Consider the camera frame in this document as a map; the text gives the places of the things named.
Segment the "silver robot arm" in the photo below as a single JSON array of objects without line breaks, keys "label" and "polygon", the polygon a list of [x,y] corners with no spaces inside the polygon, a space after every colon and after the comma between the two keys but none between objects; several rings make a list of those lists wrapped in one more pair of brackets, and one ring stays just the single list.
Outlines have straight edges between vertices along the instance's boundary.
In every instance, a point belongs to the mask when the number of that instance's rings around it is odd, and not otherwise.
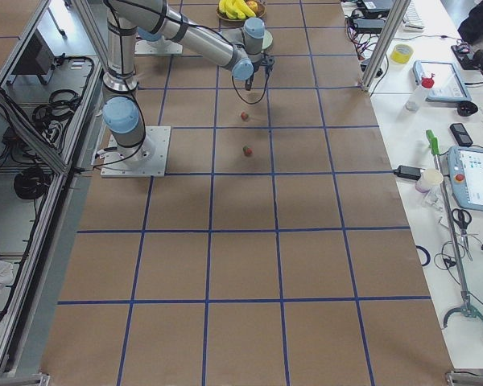
[{"label": "silver robot arm", "polygon": [[147,138],[146,123],[136,99],[134,53],[138,28],[123,18],[106,1],[108,51],[107,69],[102,78],[104,93],[103,121],[117,144],[120,162],[134,167],[154,153]]},{"label": "silver robot arm", "polygon": [[231,72],[233,80],[243,81],[250,90],[254,73],[260,68],[270,77],[275,64],[271,55],[263,52],[265,23],[258,17],[247,18],[241,27],[224,33],[197,24],[173,10],[166,1],[106,1],[109,23],[119,43],[126,37],[136,40],[136,30],[159,35],[173,43],[202,55],[217,66]]}]

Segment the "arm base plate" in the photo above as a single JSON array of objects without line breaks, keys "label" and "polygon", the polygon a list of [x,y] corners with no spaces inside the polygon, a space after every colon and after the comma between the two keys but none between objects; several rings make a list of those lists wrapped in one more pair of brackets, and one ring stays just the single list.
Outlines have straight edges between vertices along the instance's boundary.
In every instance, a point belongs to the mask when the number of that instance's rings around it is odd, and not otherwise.
[{"label": "arm base plate", "polygon": [[118,144],[116,134],[112,133],[109,146],[115,147],[115,150],[105,154],[101,176],[104,178],[163,177],[166,172],[170,138],[170,126],[147,126],[142,145],[126,148]]},{"label": "arm base plate", "polygon": [[137,56],[167,56],[181,55],[183,46],[170,40],[161,38],[157,41],[138,40],[135,45]]}]

